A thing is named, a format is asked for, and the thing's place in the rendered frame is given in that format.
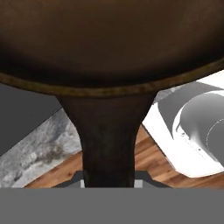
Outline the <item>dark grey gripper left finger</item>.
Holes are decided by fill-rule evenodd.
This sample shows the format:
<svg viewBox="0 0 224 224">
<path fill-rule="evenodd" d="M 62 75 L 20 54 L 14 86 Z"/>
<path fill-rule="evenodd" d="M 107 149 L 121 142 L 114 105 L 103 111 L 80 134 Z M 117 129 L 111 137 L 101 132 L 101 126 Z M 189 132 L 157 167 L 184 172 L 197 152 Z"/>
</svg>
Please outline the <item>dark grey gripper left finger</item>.
<svg viewBox="0 0 224 224">
<path fill-rule="evenodd" d="M 83 171 L 77 171 L 71 179 L 60 183 L 57 185 L 58 188 L 65 188 L 65 187 L 74 187 L 74 188 L 84 188 L 84 178 L 83 178 Z"/>
</svg>

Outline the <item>dark grey cabinet panel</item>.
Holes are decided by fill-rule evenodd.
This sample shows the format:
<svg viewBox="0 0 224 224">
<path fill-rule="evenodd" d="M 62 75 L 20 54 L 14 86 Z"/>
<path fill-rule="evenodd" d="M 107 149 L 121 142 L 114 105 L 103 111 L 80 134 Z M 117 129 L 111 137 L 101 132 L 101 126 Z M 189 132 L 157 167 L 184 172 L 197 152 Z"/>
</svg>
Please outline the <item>dark grey cabinet panel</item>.
<svg viewBox="0 0 224 224">
<path fill-rule="evenodd" d="M 54 96 L 0 84 L 0 157 L 59 109 Z"/>
</svg>

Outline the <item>white and grey rounded unit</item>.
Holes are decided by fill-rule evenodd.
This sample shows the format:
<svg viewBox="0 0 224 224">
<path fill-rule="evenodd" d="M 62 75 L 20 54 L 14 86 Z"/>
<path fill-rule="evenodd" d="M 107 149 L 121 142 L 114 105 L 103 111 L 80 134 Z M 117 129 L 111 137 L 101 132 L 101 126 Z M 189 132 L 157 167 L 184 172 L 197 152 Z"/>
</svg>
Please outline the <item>white and grey rounded unit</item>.
<svg viewBox="0 0 224 224">
<path fill-rule="evenodd" d="M 224 172 L 224 70 L 158 92 L 143 126 L 177 172 Z"/>
</svg>

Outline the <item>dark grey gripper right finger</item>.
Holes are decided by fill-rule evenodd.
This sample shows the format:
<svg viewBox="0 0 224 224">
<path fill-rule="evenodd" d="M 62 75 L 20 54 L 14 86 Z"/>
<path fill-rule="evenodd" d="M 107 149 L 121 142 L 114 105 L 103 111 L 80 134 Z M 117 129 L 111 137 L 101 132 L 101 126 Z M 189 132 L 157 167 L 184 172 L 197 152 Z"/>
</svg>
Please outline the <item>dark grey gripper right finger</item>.
<svg viewBox="0 0 224 224">
<path fill-rule="evenodd" d="M 154 180 L 147 171 L 135 171 L 135 188 L 169 188 L 168 185 Z"/>
</svg>

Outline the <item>dark brown frying pan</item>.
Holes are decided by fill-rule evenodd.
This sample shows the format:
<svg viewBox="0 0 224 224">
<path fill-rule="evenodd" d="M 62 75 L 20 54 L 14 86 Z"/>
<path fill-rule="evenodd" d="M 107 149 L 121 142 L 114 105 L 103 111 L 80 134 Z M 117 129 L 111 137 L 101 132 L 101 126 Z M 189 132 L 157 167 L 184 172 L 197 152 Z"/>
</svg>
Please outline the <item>dark brown frying pan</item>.
<svg viewBox="0 0 224 224">
<path fill-rule="evenodd" d="M 0 0 L 0 83 L 54 95 L 88 187 L 131 187 L 160 90 L 224 69 L 224 0 Z"/>
</svg>

